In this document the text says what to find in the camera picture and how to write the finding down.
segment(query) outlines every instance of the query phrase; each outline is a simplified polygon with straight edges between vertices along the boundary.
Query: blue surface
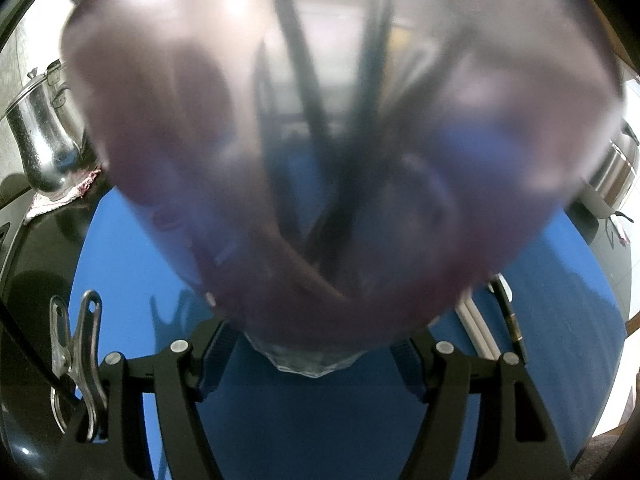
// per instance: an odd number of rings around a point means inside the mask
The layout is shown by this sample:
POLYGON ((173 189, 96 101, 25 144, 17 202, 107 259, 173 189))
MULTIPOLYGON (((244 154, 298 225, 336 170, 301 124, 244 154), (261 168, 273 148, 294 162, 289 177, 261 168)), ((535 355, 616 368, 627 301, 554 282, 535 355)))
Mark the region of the blue surface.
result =
MULTIPOLYGON (((504 275, 529 351, 527 368, 571 461, 593 431, 622 351, 625 330, 616 300, 562 212, 504 275)), ((153 354, 210 316, 116 190, 100 202, 82 248, 69 309, 72 326, 88 288, 98 290, 104 304, 100 360, 113 350, 127 358, 153 354)), ((500 349, 510 349, 495 299, 486 290, 478 290, 474 299, 500 349)), ((433 333, 475 354, 452 312, 433 333)), ((226 480, 395 479, 425 410, 405 390, 387 349, 311 380, 277 371, 244 338, 219 389, 199 409, 226 480)), ((454 479, 466 478, 477 417, 474 396, 454 479)), ((169 478, 151 395, 145 396, 145 418, 154 472, 169 478)))

